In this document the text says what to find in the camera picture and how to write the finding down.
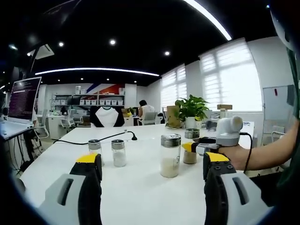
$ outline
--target window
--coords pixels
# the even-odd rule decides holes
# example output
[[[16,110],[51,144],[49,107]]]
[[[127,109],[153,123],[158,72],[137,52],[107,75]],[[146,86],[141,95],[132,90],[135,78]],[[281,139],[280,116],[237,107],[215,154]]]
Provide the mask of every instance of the window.
[[[200,56],[204,99],[208,107],[232,105],[234,111],[262,111],[258,72],[244,39]]]
[[[162,76],[162,89],[160,92],[161,107],[175,105],[179,98],[187,97],[186,69],[180,66]]]

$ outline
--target laptop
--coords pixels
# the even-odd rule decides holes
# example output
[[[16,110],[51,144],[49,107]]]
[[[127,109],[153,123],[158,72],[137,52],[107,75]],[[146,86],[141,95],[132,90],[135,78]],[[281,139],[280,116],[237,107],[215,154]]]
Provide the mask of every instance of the laptop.
[[[32,112],[41,77],[16,81],[13,84],[7,120],[0,124],[0,135],[7,140],[33,127]]]

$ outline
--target computer screen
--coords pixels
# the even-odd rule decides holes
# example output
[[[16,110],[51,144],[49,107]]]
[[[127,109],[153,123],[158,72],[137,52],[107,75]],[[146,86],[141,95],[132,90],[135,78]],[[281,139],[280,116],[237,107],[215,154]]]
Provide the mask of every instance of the computer screen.
[[[14,82],[11,90],[8,117],[18,120],[32,120],[32,111],[41,77]]]

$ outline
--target black hair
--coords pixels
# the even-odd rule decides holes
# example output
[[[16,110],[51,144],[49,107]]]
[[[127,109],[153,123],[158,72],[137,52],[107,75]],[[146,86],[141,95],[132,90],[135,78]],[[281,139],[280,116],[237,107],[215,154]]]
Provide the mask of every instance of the black hair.
[[[144,106],[147,104],[147,102],[145,100],[141,100],[139,103],[140,103],[140,106]]]

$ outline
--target black ceiling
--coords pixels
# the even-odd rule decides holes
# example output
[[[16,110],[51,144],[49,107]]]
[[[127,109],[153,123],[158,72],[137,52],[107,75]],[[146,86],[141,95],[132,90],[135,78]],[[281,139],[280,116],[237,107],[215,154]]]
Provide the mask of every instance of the black ceiling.
[[[12,63],[25,67],[29,57],[8,45],[17,42],[17,30],[27,21],[63,3],[61,0],[14,2],[2,30],[0,69],[9,80]],[[233,39],[247,41],[275,35],[266,4],[261,0],[198,0],[227,29]],[[117,41],[115,46],[109,40]],[[58,42],[65,45],[58,47]],[[33,72],[61,68],[105,67],[164,74],[197,60],[199,54],[226,43],[223,35],[201,13],[182,0],[82,0],[48,45],[55,55],[36,60]],[[170,51],[169,57],[164,51]],[[149,85],[150,75],[107,71],[59,72],[43,75],[44,83],[133,83]]]

